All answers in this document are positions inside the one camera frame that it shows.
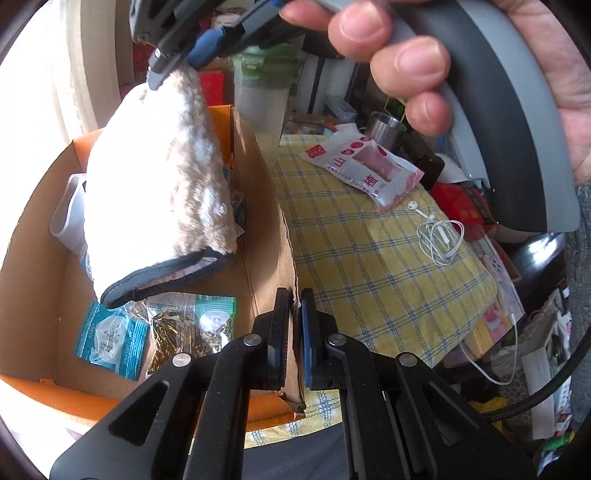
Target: white fluffy cloth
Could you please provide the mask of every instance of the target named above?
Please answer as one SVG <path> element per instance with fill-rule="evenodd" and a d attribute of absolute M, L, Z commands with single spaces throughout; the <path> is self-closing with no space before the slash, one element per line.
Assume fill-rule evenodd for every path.
<path fill-rule="evenodd" d="M 155 92 L 137 86 L 105 127 L 88 162 L 85 237 L 102 303 L 117 283 L 137 299 L 146 286 L 182 276 L 196 252 L 236 251 L 219 142 L 195 70 L 176 70 Z"/>

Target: red packaging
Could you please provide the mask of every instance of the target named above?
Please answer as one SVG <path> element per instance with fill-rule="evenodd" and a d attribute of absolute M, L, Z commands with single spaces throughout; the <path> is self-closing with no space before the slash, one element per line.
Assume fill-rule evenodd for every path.
<path fill-rule="evenodd" d="M 464 224 L 467 242 L 480 240 L 496 225 L 486 201 L 471 182 L 437 182 L 429 193 L 450 220 Z"/>
<path fill-rule="evenodd" d="M 224 105 L 223 70 L 205 70 L 199 73 L 199 78 L 207 106 Z"/>

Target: yellow plaid tablecloth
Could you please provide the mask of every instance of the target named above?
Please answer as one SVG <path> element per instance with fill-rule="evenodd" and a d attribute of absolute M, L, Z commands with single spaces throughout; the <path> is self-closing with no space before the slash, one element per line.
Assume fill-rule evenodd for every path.
<path fill-rule="evenodd" d="M 287 221 L 298 290 L 312 288 L 339 331 L 388 356 L 414 352 L 435 365 L 472 330 L 494 301 L 496 285 L 469 246 L 438 267 L 418 247 L 422 217 L 408 201 L 444 219 L 419 186 L 388 213 L 299 153 L 323 137 L 285 135 L 271 167 Z M 305 391 L 306 418 L 250 432 L 246 447 L 316 432 L 341 421 L 336 391 Z"/>

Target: tool handle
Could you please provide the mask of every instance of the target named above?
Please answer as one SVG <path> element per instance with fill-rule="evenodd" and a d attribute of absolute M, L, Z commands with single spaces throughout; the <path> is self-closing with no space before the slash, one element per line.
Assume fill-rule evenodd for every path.
<path fill-rule="evenodd" d="M 353 0 L 317 0 L 339 11 Z M 580 224 L 569 149 L 545 76 L 509 18 L 488 0 L 387 4 L 391 42 L 441 41 L 452 58 L 439 92 L 453 112 L 460 165 L 482 180 L 493 216 L 522 231 L 567 232 Z"/>

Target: candy bag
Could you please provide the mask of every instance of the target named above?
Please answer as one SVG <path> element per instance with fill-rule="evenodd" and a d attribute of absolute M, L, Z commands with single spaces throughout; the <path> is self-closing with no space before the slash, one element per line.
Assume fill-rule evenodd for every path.
<path fill-rule="evenodd" d="M 423 178 L 423 172 L 409 161 L 355 130 L 336 132 L 300 156 L 367 193 L 380 212 L 394 207 Z"/>
<path fill-rule="evenodd" d="M 147 298 L 145 306 L 154 344 L 147 377 L 177 353 L 195 357 L 218 353 L 233 340 L 236 315 L 233 297 L 169 292 Z"/>
<path fill-rule="evenodd" d="M 137 380 L 148 324 L 129 317 L 123 308 L 108 310 L 97 301 L 90 306 L 75 354 L 131 380 Z"/>
<path fill-rule="evenodd" d="M 234 338 L 236 299 L 197 295 L 195 326 L 199 341 L 196 356 L 219 352 Z"/>

